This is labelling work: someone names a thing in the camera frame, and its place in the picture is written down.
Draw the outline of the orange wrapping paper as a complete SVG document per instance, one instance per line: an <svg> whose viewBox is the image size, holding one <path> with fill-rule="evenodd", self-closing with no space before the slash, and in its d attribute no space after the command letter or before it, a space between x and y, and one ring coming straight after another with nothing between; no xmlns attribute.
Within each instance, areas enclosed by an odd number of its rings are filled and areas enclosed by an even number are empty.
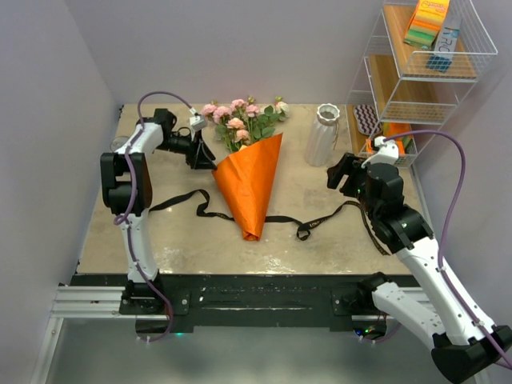
<svg viewBox="0 0 512 384"><path fill-rule="evenodd" d="M246 241L262 237L281 144L281 134L263 139L227 156L212 171Z"/></svg>

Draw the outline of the black printed ribbon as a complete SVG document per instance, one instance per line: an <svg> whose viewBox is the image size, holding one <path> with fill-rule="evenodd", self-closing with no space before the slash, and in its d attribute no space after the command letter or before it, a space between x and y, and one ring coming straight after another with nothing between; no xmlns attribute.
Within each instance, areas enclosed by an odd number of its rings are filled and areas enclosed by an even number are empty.
<svg viewBox="0 0 512 384"><path fill-rule="evenodd" d="M202 202L201 204L199 204L195 210L195 213L198 217L222 218L224 220L234 222L234 218L231 216L228 216L227 214L220 213L220 212L207 212L206 211L206 209L209 207L210 195L204 189L192 190L191 192L189 192L187 194L182 194L182 195L178 195L178 196L172 197L170 199L167 199L164 202L161 202L161 203L151 207L149 209L149 212L152 213L152 212L166 210L168 208L171 208L172 206L175 206L177 204L183 203L183 202L191 199L195 194L200 194L205 199L205 201ZM362 217L362 224L364 225L366 232L369 235L370 240L372 241L374 247L381 255L390 256L390 253L388 253L385 250L385 248L377 240L377 237L373 234L372 229L370 228L370 225L367 221L365 211L359 202L346 201L343 204L341 204L332 214L328 214L327 216L316 218L316 219L308 221L308 222L301 222L301 221L297 220L296 218L292 218L290 216L285 216L285 215L271 215L271 216L265 216L264 223L293 223L297 226L296 237L301 241L306 241L311 236L311 231L313 229L317 228L318 226L320 226L327 220L335 217L346 206L354 206L354 207L358 208L358 210L361 214L361 217Z"/></svg>

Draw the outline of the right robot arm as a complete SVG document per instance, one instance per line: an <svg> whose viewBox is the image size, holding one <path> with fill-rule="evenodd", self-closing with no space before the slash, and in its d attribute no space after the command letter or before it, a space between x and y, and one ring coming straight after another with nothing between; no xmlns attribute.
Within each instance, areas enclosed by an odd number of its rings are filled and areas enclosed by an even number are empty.
<svg viewBox="0 0 512 384"><path fill-rule="evenodd" d="M449 382L463 383L498 362L511 347L511 328L497 325L440 259L434 232L405 203L398 169L346 153L327 176L328 188L360 203L376 237L412 273L432 306L427 309L376 273L359 284L360 311L395 318L423 342Z"/></svg>

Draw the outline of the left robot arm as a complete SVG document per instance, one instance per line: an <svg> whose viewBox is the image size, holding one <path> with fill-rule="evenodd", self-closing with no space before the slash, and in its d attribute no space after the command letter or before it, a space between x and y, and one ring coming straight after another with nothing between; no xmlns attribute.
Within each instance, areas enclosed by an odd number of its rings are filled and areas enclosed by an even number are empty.
<svg viewBox="0 0 512 384"><path fill-rule="evenodd" d="M193 170L216 168L215 156L202 137L204 119L192 117L186 134L174 128L176 122L177 117L169 110L156 109L153 116L139 119L124 144L100 157L102 200L122 232L128 260L128 283L122 300L148 314L163 310L167 316L171 316L171 304L164 294L150 242L153 189L147 159L161 150L184 155Z"/></svg>

